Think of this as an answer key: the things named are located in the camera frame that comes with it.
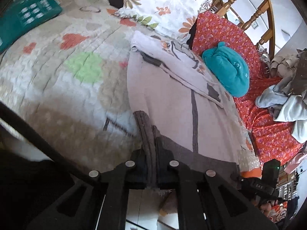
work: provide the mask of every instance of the silver screw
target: silver screw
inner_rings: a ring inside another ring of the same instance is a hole
[[[214,170],[207,170],[206,175],[210,177],[214,177],[216,175],[216,172]]]
[[[99,172],[97,170],[92,170],[88,174],[90,177],[96,177],[99,175]]]
[[[135,162],[134,162],[134,161],[131,161],[131,160],[130,160],[130,161],[127,161],[127,162],[126,162],[126,166],[127,166],[127,167],[133,167],[134,165],[135,165]]]
[[[171,165],[172,167],[177,167],[179,165],[179,162],[176,160],[172,160],[169,162],[169,165]]]

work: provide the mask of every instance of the white floral fabric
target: white floral fabric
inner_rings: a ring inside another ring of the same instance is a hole
[[[186,43],[197,15],[208,10],[212,0],[123,0],[116,12],[121,18],[134,18],[138,23],[161,35]]]

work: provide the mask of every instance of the quilted bedspread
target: quilted bedspread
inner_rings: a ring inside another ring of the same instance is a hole
[[[141,147],[128,101],[130,39],[135,30],[156,33],[113,16],[108,0],[56,1],[58,17],[0,56],[0,99],[79,168],[105,172]],[[229,101],[242,133],[240,168],[251,170],[259,160]]]

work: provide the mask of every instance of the wooden chair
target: wooden chair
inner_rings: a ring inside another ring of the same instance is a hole
[[[236,0],[228,0],[224,5],[216,12],[219,16],[224,16],[228,9],[230,9],[231,5]],[[245,22],[240,23],[238,26],[242,28],[244,31],[247,30],[252,22],[254,22],[260,15],[264,12],[267,12],[268,22],[269,22],[269,29],[262,35],[261,39],[259,40],[259,44],[262,45],[269,41],[269,57],[272,60],[275,55],[275,25],[274,25],[274,16],[273,16],[273,9],[271,0],[264,0],[259,7],[257,8],[256,12],[251,16],[251,18]]]

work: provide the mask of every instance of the red floral fabric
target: red floral fabric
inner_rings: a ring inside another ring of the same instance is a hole
[[[285,164],[301,149],[302,144],[291,136],[293,122],[275,122],[265,108],[255,106],[256,97],[280,78],[265,79],[257,50],[244,33],[230,21],[206,11],[198,15],[192,50],[201,55],[204,50],[216,47],[220,41],[239,53],[250,71],[250,88],[246,95],[234,98],[239,115],[256,140],[260,162],[273,158]]]

